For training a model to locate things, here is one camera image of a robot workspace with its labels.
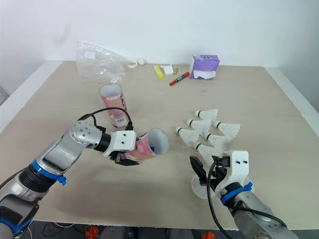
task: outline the table edge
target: table edge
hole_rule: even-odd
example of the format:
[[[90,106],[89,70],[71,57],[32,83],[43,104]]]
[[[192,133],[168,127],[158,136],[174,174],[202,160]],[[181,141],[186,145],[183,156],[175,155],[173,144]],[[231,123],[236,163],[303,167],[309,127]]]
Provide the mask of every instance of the table edge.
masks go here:
[[[265,70],[295,105],[317,137],[319,137],[319,113],[315,110],[315,108],[278,68],[265,67]]]
[[[0,133],[63,61],[45,61],[0,106]]]

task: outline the red marker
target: red marker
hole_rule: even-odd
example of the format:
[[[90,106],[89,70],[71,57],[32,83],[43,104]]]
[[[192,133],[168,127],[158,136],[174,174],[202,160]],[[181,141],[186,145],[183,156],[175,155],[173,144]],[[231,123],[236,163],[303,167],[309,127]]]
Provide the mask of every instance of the red marker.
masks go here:
[[[181,75],[180,77],[178,77],[176,80],[172,81],[169,85],[175,85],[177,82],[181,81],[182,79],[186,78],[187,76],[189,76],[189,72],[184,73],[183,75]]]

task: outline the black cable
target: black cable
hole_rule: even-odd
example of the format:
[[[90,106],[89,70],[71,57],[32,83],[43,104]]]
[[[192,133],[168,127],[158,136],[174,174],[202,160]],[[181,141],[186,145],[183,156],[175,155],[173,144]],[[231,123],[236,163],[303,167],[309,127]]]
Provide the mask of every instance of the black cable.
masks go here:
[[[232,239],[232,237],[224,230],[224,228],[221,226],[221,224],[219,223],[215,211],[214,211],[214,207],[213,207],[213,203],[211,201],[211,196],[210,196],[210,179],[211,179],[211,175],[213,173],[214,167],[215,167],[216,163],[213,162],[213,164],[210,167],[210,170],[208,172],[208,176],[207,176],[207,196],[208,196],[208,203],[209,203],[209,208],[211,211],[211,214],[213,216],[214,222],[216,223],[216,225],[218,226],[218,228],[220,229],[220,231],[225,235],[226,238],[228,239]]]
[[[78,120],[85,120],[87,117],[86,116],[88,116],[89,114],[86,114],[86,115],[83,115],[82,117],[80,117]],[[96,118],[95,118],[95,116],[91,116],[92,118],[93,118],[93,124],[94,124],[94,126],[96,126]]]
[[[58,234],[64,229],[64,228],[61,228],[59,231],[57,231],[57,232],[55,232],[55,233],[53,233],[53,234],[51,234],[51,235],[46,235],[44,232],[45,232],[45,229],[48,227],[49,224],[50,224],[50,223],[45,224],[45,226],[44,226],[43,229],[42,229],[42,235],[43,235],[44,237],[46,237],[46,238],[54,237],[54,236],[58,235]]]
[[[12,178],[14,178],[18,173],[22,172],[23,170],[25,170],[26,168],[16,172],[15,174],[11,175],[10,177],[8,177],[3,183],[1,183],[0,185],[0,189],[5,185],[7,184],[7,182],[9,182]]]
[[[94,124],[94,126],[96,126],[96,118],[95,118],[95,116],[91,116],[92,118],[93,118],[93,124]]]
[[[275,221],[279,222],[281,225],[283,225],[284,227],[287,227],[287,225],[286,225],[286,223],[284,223],[284,221],[282,221],[281,219],[279,219],[273,215],[270,215],[268,213],[263,213],[263,212],[260,212],[260,211],[254,210],[254,209],[250,209],[250,208],[234,207],[232,214],[235,213],[236,211],[246,211],[246,212],[251,212],[253,214],[258,214],[258,215],[264,216],[266,218],[270,218],[272,220],[275,220]]]
[[[93,112],[93,113],[86,114],[86,115],[82,116],[82,117],[80,118],[80,120],[86,120],[88,117],[91,117],[91,116],[93,116],[93,115],[95,115],[95,114],[97,114],[97,113],[99,113],[99,112],[108,111],[108,110],[120,110],[120,111],[123,111],[123,112],[126,114],[126,116],[128,117],[129,121],[132,122],[129,113],[127,113],[125,109],[120,108],[120,107],[107,107],[107,108],[104,108],[104,109],[100,109],[100,110],[95,111],[95,112]]]

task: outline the badminton shuttlecock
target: badminton shuttlecock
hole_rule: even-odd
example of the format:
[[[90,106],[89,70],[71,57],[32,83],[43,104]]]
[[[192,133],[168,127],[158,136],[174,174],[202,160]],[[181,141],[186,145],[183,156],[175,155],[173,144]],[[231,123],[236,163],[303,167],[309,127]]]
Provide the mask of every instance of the badminton shuttlecock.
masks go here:
[[[217,118],[218,109],[208,110],[208,111],[195,111],[195,116],[200,117],[203,120],[215,121]]]
[[[230,137],[231,139],[235,138],[240,130],[240,124],[237,123],[222,123],[220,121],[216,121],[214,126],[222,131],[222,133]]]
[[[181,136],[184,143],[186,143],[188,147],[194,146],[194,144],[198,141],[199,138],[199,132],[192,129],[184,129],[181,127],[177,127],[176,133]]]
[[[194,147],[208,165],[212,165],[214,162],[212,156],[221,157],[223,155],[223,149],[221,148],[210,147],[198,142],[194,144]]]
[[[209,127],[211,126],[210,120],[188,120],[187,125],[192,127],[194,130],[198,131],[201,136],[204,136],[208,132]]]
[[[197,175],[194,175],[194,177],[191,180],[191,188],[196,196],[198,196],[201,199],[207,199],[207,189],[206,186],[201,186],[199,183],[199,177]],[[214,191],[210,188],[210,196],[215,196]]]
[[[214,135],[212,133],[206,132],[203,137],[207,139],[214,147],[226,149],[230,144],[231,138],[227,136]]]

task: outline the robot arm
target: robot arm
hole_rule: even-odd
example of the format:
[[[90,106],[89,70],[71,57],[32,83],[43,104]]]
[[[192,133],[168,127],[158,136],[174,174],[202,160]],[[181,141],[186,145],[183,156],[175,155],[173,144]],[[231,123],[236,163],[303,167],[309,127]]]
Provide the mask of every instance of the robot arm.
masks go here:
[[[0,186],[0,239],[19,237],[23,233],[39,208],[38,202],[56,181],[66,184],[64,173],[85,148],[108,156],[116,151],[133,150],[135,141],[136,134],[132,130],[107,134],[79,120],[30,165]]]
[[[244,181],[249,172],[249,157],[246,151],[228,151],[222,158],[213,156],[216,165],[209,178],[215,195],[227,206],[239,231],[247,239],[298,239],[286,224],[274,216],[251,190],[253,184]],[[206,186],[208,180],[198,158],[190,157],[191,165]]]

